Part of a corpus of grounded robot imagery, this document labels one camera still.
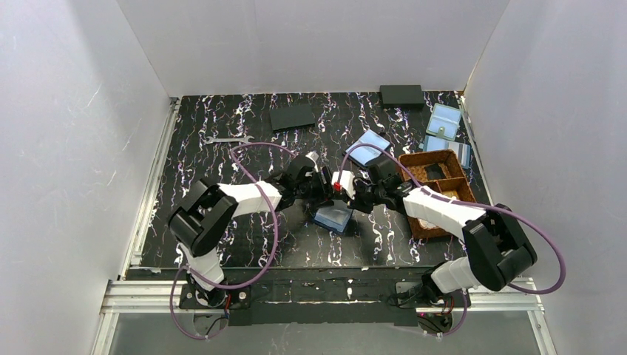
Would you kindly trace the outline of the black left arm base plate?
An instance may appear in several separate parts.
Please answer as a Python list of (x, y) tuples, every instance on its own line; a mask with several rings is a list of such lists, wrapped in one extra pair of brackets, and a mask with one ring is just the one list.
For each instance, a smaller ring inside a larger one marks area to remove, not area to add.
[(251, 306), (251, 286), (237, 290), (222, 290), (215, 288), (205, 291), (199, 286), (185, 284), (182, 286), (181, 295), (175, 298), (179, 301), (181, 309), (248, 309)]

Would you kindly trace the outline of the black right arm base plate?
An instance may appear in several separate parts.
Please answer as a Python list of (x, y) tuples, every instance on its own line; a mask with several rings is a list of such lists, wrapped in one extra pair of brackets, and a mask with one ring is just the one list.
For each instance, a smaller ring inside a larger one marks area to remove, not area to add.
[(401, 281), (395, 284), (388, 302), (400, 308), (436, 307), (444, 313), (471, 306), (470, 296), (462, 291), (439, 294), (422, 285), (421, 282)]

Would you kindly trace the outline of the dark blue card holder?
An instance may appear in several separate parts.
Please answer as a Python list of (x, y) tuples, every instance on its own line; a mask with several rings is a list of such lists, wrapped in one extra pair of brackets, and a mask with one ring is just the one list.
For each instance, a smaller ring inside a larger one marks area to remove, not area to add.
[(349, 209), (344, 202), (334, 200), (331, 204), (321, 206), (317, 210), (313, 216), (313, 222), (328, 231), (344, 234), (352, 214), (353, 210)]

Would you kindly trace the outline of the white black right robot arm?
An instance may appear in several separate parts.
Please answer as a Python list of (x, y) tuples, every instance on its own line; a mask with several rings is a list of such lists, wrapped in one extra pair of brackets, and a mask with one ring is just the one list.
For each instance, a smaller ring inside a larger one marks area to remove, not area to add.
[(368, 170), (366, 179), (345, 170), (333, 178), (349, 207), (369, 212), (384, 205), (443, 229), (466, 248), (465, 257), (439, 263), (422, 275), (417, 293), (426, 300), (478, 286), (500, 291), (537, 262), (529, 238), (506, 206), (453, 200), (419, 182), (388, 154), (371, 161)]

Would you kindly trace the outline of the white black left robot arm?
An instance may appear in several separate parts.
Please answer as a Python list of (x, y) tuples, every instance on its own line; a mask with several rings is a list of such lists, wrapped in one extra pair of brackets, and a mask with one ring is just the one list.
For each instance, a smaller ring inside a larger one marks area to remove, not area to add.
[(224, 281), (217, 247), (232, 219), (281, 212), (296, 200), (320, 205), (332, 195), (331, 172), (317, 165), (312, 152), (297, 155), (285, 170), (256, 183), (229, 185), (207, 177), (195, 182), (167, 223), (191, 267), (189, 283), (210, 293)]

